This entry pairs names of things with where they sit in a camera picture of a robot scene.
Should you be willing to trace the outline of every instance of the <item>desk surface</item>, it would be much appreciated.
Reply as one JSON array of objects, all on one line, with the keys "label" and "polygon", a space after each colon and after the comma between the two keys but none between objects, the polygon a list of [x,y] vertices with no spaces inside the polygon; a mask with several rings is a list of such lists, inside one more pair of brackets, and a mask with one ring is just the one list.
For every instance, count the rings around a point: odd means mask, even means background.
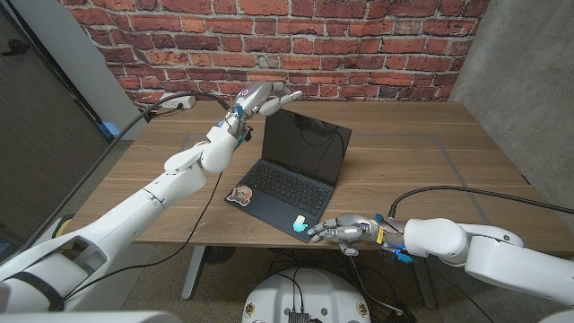
[{"label": "desk surface", "polygon": [[[468,186],[542,200],[464,106],[445,102],[293,102],[287,109],[352,129],[335,193],[322,220],[342,213],[385,214],[411,189]],[[66,231],[105,214],[163,172],[163,163],[182,147],[205,140],[223,115],[215,102],[153,120],[101,182]],[[191,243],[220,246],[337,248],[303,243],[227,205],[223,199],[261,155],[265,120],[250,120],[253,139],[233,155]],[[216,174],[196,194],[166,210],[137,240],[183,242],[196,224]],[[526,246],[571,253],[574,235],[552,211],[488,196],[431,191],[405,199],[397,219],[445,217],[457,223],[492,224],[513,231]],[[360,244],[360,249],[376,245]]]}]

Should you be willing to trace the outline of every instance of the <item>power strip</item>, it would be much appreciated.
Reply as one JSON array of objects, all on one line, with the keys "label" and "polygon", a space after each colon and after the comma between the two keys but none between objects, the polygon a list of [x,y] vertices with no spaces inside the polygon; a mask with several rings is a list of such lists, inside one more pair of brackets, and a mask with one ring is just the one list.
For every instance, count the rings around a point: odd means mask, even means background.
[{"label": "power strip", "polygon": [[[162,99],[169,97],[176,93],[165,93],[161,96]],[[175,109],[178,107],[179,104],[183,104],[183,109],[191,109],[196,103],[196,97],[194,96],[186,96],[186,97],[179,97],[175,99],[171,99],[169,101],[165,101],[161,104],[161,107],[164,109]]]}]

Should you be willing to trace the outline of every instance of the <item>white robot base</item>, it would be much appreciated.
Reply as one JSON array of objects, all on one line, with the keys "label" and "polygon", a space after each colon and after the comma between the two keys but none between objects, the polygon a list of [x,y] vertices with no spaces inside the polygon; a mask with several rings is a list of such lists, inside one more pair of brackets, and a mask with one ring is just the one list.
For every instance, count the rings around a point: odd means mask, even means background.
[{"label": "white robot base", "polygon": [[295,286],[293,311],[293,275],[296,268],[283,270],[263,281],[248,296],[243,323],[270,322],[356,322],[370,323],[367,302],[351,284],[338,275],[316,268],[299,268],[295,282],[303,295],[301,311],[299,289]]}]

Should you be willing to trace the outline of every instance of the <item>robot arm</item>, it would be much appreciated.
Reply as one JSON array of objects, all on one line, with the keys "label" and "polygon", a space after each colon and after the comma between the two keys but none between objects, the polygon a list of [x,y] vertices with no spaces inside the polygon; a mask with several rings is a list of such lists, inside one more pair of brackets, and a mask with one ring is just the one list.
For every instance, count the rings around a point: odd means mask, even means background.
[{"label": "robot arm", "polygon": [[490,225],[454,223],[448,219],[408,222],[342,214],[308,231],[317,242],[339,239],[347,256],[359,252],[355,240],[374,241],[394,252],[400,260],[410,255],[435,255],[447,265],[463,266],[474,278],[488,284],[525,292],[574,306],[574,262],[524,248],[514,233]]},{"label": "robot arm", "polygon": [[[264,102],[272,94],[280,98]],[[62,305],[73,310],[91,287],[64,300],[66,295],[104,276],[119,251],[165,209],[201,189],[207,182],[204,171],[219,173],[228,167],[235,149],[250,138],[248,119],[269,116],[301,94],[290,93],[282,83],[250,84],[239,93],[234,109],[207,133],[208,141],[169,158],[157,179],[94,223],[7,260],[0,266],[0,281],[10,289],[5,311],[61,310]]]}]

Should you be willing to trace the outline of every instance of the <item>laptop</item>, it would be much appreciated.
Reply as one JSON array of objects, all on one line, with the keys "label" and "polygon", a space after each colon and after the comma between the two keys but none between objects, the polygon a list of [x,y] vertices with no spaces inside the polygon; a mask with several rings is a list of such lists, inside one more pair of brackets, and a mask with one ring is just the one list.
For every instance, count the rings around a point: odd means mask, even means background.
[{"label": "laptop", "polygon": [[351,132],[280,109],[265,120],[261,159],[225,201],[307,242],[335,191]]}]

